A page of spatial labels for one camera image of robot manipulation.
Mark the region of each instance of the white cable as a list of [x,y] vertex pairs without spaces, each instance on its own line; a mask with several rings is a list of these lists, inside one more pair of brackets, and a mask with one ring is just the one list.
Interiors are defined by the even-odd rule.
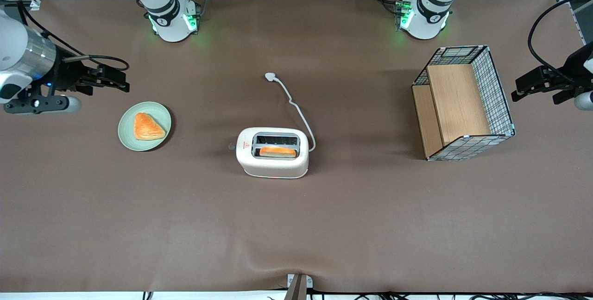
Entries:
[[286,92],[286,96],[288,97],[288,103],[292,104],[299,115],[301,115],[301,118],[303,119],[303,122],[305,123],[305,126],[307,127],[307,130],[309,131],[309,135],[311,136],[311,140],[313,141],[313,146],[309,149],[309,152],[312,152],[313,150],[315,150],[315,136],[313,136],[313,131],[311,131],[311,127],[309,127],[309,123],[307,123],[307,120],[305,120],[305,116],[303,115],[303,112],[301,112],[301,108],[299,108],[298,104],[292,102],[292,95],[290,95],[290,93],[288,92],[288,89],[286,89],[286,86],[284,86],[284,84],[282,83],[282,81],[280,81],[280,79],[276,78],[276,75],[273,73],[267,73],[265,74],[265,78],[269,81],[269,82],[277,82],[280,84],[280,86],[282,87],[282,89],[284,89],[284,91]]

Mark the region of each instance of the wooden panel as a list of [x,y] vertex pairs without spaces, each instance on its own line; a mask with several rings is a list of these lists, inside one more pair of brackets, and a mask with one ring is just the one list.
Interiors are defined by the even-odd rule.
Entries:
[[430,65],[426,70],[442,144],[465,135],[489,135],[490,126],[472,66]]
[[418,124],[422,135],[422,146],[426,158],[443,148],[441,141],[441,130],[436,119],[435,104],[432,100],[432,92],[428,85],[415,85],[411,87],[416,104]]

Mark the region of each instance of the white toaster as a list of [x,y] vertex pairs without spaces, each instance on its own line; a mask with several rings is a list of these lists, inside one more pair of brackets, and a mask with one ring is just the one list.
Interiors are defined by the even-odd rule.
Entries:
[[[288,153],[260,155],[262,151],[270,155],[269,151],[274,150]],[[235,153],[245,173],[251,176],[299,178],[309,169],[309,141],[296,129],[249,127],[239,134]]]

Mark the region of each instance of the plate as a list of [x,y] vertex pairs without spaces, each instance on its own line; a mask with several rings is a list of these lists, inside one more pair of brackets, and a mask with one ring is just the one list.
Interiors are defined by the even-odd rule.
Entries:
[[[134,117],[138,113],[149,114],[165,130],[165,138],[156,140],[137,140],[134,136]],[[159,146],[171,131],[171,114],[169,110],[160,103],[142,102],[132,106],[119,120],[117,136],[123,146],[130,150],[152,150]]]

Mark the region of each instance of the pastry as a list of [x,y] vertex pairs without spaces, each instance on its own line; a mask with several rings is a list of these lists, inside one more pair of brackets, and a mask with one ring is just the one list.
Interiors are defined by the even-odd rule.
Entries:
[[134,117],[134,136],[137,140],[165,138],[165,130],[149,114],[139,112]]
[[260,149],[260,156],[268,156],[270,158],[296,158],[297,151],[286,147],[262,147]]

